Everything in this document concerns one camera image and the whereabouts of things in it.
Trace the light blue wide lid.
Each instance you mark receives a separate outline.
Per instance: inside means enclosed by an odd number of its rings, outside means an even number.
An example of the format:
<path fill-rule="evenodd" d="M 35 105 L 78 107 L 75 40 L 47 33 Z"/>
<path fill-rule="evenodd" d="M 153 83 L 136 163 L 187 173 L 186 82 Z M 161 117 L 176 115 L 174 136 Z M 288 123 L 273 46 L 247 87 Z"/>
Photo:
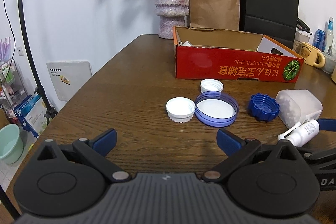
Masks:
<path fill-rule="evenodd" d="M 204 92 L 195 99 L 195 116 L 211 127 L 227 127 L 233 124 L 239 113 L 235 98 L 223 92 Z"/>

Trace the white round lid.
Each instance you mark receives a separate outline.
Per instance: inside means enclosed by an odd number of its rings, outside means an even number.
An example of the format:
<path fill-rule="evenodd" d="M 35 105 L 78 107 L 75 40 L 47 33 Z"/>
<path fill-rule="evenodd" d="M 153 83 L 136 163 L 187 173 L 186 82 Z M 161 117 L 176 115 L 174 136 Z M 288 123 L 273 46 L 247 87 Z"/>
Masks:
<path fill-rule="evenodd" d="M 185 123 L 193 118 L 195 113 L 195 103 L 185 97 L 171 98 L 166 103 L 168 117 L 177 123 Z"/>

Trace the white spray bottle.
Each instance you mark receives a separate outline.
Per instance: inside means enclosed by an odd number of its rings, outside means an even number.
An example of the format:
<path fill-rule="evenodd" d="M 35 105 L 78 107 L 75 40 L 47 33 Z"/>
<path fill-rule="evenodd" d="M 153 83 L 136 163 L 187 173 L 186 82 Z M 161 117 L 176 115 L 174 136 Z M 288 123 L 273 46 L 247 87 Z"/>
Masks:
<path fill-rule="evenodd" d="M 286 132 L 278 135 L 278 140 L 288 140 L 295 147 L 302 147 L 319 133 L 320 125 L 316 120 L 304 124 L 297 122 Z"/>

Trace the clear rectangular plastic container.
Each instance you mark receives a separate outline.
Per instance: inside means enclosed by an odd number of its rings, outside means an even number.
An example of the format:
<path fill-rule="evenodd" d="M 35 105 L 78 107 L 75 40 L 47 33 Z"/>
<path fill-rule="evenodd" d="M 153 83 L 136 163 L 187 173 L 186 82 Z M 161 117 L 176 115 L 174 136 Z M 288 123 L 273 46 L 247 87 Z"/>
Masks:
<path fill-rule="evenodd" d="M 280 105 L 279 117 L 287 128 L 296 123 L 317 120 L 322 113 L 322 103 L 308 90 L 281 90 L 276 96 Z"/>

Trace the dark blue ridged cap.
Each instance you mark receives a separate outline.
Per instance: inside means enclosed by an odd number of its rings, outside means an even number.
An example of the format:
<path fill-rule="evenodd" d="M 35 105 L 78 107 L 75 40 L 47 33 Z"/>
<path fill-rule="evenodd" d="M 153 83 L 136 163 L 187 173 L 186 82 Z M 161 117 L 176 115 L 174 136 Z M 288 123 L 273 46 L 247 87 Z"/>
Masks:
<path fill-rule="evenodd" d="M 270 122 L 278 116 L 280 105 L 267 94 L 256 93 L 250 98 L 248 110 L 258 120 Z"/>

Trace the yellow bear mug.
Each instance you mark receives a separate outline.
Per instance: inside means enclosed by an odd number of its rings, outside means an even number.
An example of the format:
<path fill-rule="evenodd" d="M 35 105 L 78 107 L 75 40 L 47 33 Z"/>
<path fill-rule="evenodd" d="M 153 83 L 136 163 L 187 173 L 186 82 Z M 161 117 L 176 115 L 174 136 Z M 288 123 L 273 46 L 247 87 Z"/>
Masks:
<path fill-rule="evenodd" d="M 325 65 L 323 53 L 315 46 L 302 42 L 299 54 L 303 57 L 304 63 L 316 68 L 322 68 Z"/>

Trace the small white ridged cap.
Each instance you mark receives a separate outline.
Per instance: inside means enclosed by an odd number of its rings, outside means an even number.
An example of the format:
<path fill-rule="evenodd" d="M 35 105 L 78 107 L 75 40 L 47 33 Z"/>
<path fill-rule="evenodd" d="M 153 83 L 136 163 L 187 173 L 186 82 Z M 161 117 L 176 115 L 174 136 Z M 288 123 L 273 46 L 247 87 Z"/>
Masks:
<path fill-rule="evenodd" d="M 215 79 L 204 79 L 200 83 L 201 93 L 204 92 L 222 92 L 224 85 Z"/>

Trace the mint green bucket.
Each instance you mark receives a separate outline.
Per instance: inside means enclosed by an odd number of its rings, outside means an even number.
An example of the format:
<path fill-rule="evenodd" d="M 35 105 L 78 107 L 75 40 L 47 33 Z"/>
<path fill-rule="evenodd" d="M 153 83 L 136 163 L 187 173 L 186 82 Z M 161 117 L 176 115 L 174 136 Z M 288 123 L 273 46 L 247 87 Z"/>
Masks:
<path fill-rule="evenodd" d="M 0 159 L 7 165 L 15 163 L 23 153 L 23 141 L 16 124 L 8 124 L 0 130 Z"/>

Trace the blue drink can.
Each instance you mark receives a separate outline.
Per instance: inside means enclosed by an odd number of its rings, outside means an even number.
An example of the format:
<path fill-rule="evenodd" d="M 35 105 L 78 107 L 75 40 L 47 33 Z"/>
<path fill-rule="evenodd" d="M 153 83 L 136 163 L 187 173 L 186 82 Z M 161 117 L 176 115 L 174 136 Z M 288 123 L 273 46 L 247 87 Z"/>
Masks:
<path fill-rule="evenodd" d="M 325 50 L 325 31 L 318 29 L 315 32 L 313 46 L 318 48 L 321 52 Z"/>

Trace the clear glass bottle blue cap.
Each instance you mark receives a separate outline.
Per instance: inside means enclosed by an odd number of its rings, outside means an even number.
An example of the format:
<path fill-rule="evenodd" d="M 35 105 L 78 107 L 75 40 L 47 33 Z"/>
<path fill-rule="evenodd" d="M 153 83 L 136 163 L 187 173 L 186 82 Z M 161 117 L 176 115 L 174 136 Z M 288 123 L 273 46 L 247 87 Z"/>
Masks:
<path fill-rule="evenodd" d="M 333 20 L 334 20 L 333 17 L 329 17 L 327 32 L 326 32 L 326 36 L 325 36 L 324 52 L 327 53 L 328 55 L 331 55 L 331 53 L 333 51 L 333 39 L 334 39 Z"/>

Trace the red pumpkin cardboard box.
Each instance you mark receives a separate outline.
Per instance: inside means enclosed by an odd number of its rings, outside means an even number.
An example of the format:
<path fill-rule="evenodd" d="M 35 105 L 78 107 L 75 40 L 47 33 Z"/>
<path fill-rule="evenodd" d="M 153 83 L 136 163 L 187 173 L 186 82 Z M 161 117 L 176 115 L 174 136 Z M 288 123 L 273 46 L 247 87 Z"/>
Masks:
<path fill-rule="evenodd" d="M 174 27 L 173 38 L 177 79 L 295 83 L 303 65 L 299 54 L 266 35 Z M 192 47 L 182 46 L 187 40 Z"/>

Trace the white charger block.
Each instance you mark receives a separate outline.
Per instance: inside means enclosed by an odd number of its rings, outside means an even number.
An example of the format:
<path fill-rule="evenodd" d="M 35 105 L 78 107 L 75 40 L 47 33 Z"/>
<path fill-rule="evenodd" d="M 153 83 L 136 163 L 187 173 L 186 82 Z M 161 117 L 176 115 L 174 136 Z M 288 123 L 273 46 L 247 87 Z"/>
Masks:
<path fill-rule="evenodd" d="M 192 47 L 193 45 L 187 40 L 182 44 L 183 47 Z"/>

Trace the black paper bag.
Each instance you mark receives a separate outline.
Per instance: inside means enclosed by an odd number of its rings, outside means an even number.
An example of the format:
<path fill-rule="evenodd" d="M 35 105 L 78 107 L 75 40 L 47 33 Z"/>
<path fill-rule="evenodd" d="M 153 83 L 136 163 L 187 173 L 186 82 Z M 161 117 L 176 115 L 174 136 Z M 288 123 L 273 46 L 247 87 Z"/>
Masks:
<path fill-rule="evenodd" d="M 294 43 L 299 0 L 240 0 L 239 30 Z"/>

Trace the brown paper bag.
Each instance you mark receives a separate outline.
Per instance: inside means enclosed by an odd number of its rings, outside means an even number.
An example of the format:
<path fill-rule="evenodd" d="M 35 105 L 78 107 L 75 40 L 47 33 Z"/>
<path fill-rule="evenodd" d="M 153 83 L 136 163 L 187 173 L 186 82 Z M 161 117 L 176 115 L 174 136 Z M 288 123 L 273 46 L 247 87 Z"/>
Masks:
<path fill-rule="evenodd" d="M 240 0 L 190 0 L 190 26 L 239 29 Z"/>

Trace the mottled purple ceramic vase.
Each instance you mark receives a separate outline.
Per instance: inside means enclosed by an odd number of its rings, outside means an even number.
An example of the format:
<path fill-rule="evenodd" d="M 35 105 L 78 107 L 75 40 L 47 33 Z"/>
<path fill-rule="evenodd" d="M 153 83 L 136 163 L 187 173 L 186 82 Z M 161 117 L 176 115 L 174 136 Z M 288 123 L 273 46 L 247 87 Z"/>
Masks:
<path fill-rule="evenodd" d="M 189 0 L 156 0 L 155 12 L 160 17 L 158 35 L 163 39 L 173 38 L 173 27 L 185 26 L 189 15 Z"/>

